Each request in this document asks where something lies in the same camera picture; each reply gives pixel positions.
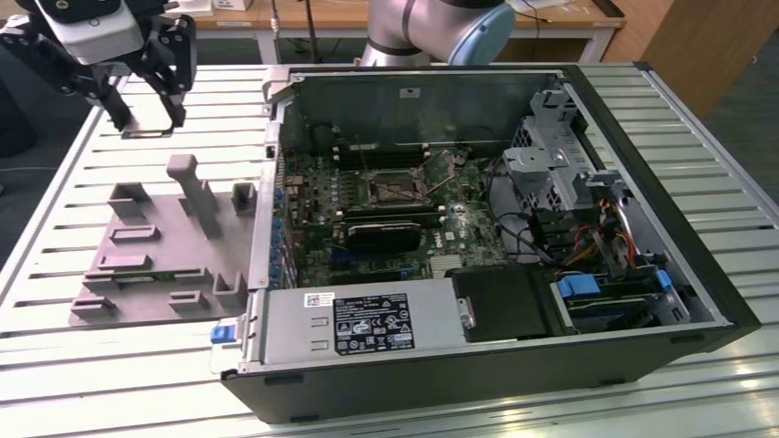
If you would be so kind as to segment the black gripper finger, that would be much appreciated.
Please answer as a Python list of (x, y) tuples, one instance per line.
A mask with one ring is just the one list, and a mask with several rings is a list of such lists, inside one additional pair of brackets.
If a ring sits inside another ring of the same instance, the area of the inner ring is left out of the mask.
[(110, 68), (79, 64), (35, 24), (30, 16), (13, 16), (2, 28), (2, 46), (58, 91), (103, 108), (123, 132), (133, 114), (111, 83)]
[(147, 84), (161, 96), (171, 128), (185, 125), (185, 97), (198, 74), (197, 23), (191, 16), (157, 17), (145, 61), (150, 68)]

